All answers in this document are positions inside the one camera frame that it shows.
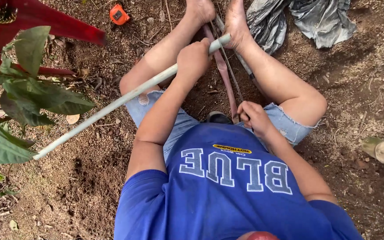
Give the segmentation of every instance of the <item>denim shorts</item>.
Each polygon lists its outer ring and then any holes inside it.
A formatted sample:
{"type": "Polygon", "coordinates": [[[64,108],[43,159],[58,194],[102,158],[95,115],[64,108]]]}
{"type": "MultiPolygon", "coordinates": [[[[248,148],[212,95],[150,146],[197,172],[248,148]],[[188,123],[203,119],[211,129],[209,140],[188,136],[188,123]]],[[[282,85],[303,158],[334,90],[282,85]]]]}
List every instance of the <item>denim shorts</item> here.
{"type": "MultiPolygon", "coordinates": [[[[147,97],[135,97],[131,101],[127,102],[125,106],[128,109],[128,112],[133,118],[136,126],[139,127],[146,113],[151,109],[155,102],[161,97],[164,93],[163,90],[155,90],[149,92],[147,97]]],[[[293,145],[297,145],[308,133],[312,131],[316,126],[303,126],[299,123],[296,123],[291,119],[283,109],[277,106],[274,103],[271,103],[264,107],[264,110],[269,116],[270,121],[274,126],[280,131],[280,133],[293,145]]],[[[174,146],[174,143],[177,139],[180,138],[187,130],[193,126],[199,124],[200,122],[195,118],[189,116],[183,109],[179,109],[177,113],[177,118],[174,123],[173,130],[170,133],[166,143],[164,144],[164,159],[167,161],[167,157],[170,153],[171,148],[174,146]]],[[[237,123],[237,126],[244,127],[244,123],[237,123]]]]}

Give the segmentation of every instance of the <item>bare foot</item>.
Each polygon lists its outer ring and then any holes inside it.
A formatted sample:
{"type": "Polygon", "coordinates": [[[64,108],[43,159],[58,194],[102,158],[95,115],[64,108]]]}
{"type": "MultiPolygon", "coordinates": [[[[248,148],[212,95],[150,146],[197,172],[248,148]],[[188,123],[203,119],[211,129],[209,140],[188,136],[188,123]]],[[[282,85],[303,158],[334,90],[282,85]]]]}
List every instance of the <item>bare foot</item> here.
{"type": "Polygon", "coordinates": [[[216,17],[216,9],[211,0],[186,0],[186,13],[198,18],[202,25],[216,17]]]}
{"type": "Polygon", "coordinates": [[[245,18],[244,0],[231,0],[226,10],[225,33],[230,33],[231,40],[226,46],[238,52],[241,47],[253,37],[248,29],[245,18]]]}

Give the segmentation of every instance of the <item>yellow label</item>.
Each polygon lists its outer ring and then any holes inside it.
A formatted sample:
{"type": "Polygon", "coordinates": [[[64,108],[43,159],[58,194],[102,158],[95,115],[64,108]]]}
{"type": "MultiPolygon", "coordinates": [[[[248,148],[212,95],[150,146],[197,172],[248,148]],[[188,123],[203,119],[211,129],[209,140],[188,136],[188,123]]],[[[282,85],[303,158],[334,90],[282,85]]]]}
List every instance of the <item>yellow label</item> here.
{"type": "Polygon", "coordinates": [[[214,144],[213,147],[218,148],[218,149],[223,149],[223,150],[229,150],[229,151],[232,151],[232,152],[251,153],[250,150],[242,149],[242,148],[237,148],[237,147],[231,147],[231,146],[223,146],[223,145],[214,144]]]}

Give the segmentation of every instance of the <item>dirt ground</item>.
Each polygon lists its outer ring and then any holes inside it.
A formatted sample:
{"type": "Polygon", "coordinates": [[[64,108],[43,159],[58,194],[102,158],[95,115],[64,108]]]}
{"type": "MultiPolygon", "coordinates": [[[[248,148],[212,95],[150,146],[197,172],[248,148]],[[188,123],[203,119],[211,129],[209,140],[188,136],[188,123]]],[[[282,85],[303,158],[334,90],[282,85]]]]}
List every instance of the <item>dirt ground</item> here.
{"type": "MultiPolygon", "coordinates": [[[[82,119],[119,96],[116,83],[111,82],[123,76],[148,48],[139,40],[148,40],[162,27],[152,40],[157,43],[170,31],[167,20],[159,21],[159,1],[124,1],[132,19],[114,31],[110,30],[108,17],[114,2],[43,2],[108,33],[105,47],[64,39],[64,44],[54,45],[52,55],[44,58],[45,66],[90,69],[87,81],[97,76],[104,79],[97,94],[87,91],[96,108],[83,114],[82,119]],[[154,25],[148,23],[149,17],[155,19],[154,25]],[[113,64],[110,57],[122,63],[113,64]]],[[[175,26],[186,5],[182,0],[168,2],[175,26]]],[[[228,0],[217,3],[224,15],[228,0]]],[[[164,4],[162,9],[167,14],[164,4]]],[[[384,0],[352,0],[348,15],[358,25],[357,32],[348,41],[325,50],[317,50],[313,41],[296,28],[290,13],[285,13],[288,34],[274,57],[317,88],[329,105],[320,126],[296,151],[321,172],[362,236],[366,240],[384,239],[384,164],[368,158],[360,149],[361,139],[366,136],[384,138],[384,0]]],[[[264,104],[265,99],[236,57],[229,61],[244,99],[264,104]]],[[[183,107],[199,120],[210,111],[229,114],[228,98],[215,64],[183,107]],[[207,94],[213,89],[219,93],[207,94]]],[[[67,124],[64,116],[53,114],[50,118],[57,122],[50,131],[27,129],[26,137],[37,141],[37,151],[77,125],[67,124]]],[[[15,123],[10,127],[19,134],[15,123]]],[[[13,212],[0,217],[0,239],[111,239],[135,132],[131,117],[121,107],[45,158],[13,165],[9,172],[9,165],[0,165],[0,172],[9,175],[10,183],[20,189],[13,212]],[[18,231],[10,230],[10,220],[18,223],[18,231]]]]}

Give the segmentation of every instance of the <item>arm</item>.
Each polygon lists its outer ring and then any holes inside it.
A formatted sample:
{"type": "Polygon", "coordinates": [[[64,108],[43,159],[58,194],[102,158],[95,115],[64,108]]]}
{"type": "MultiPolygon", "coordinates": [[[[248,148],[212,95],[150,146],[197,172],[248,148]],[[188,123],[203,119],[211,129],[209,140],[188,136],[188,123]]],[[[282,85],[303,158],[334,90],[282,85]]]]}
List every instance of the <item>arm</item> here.
{"type": "Polygon", "coordinates": [[[262,106],[244,101],[239,106],[238,113],[245,127],[253,127],[255,135],[263,140],[266,147],[288,165],[296,178],[300,192],[307,201],[325,200],[337,204],[336,198],[321,175],[296,153],[271,123],[262,106]]]}
{"type": "Polygon", "coordinates": [[[178,73],[165,93],[143,118],[133,143],[126,180],[148,169],[166,173],[163,146],[176,121],[177,113],[189,91],[208,68],[207,38],[180,51],[178,73]]]}

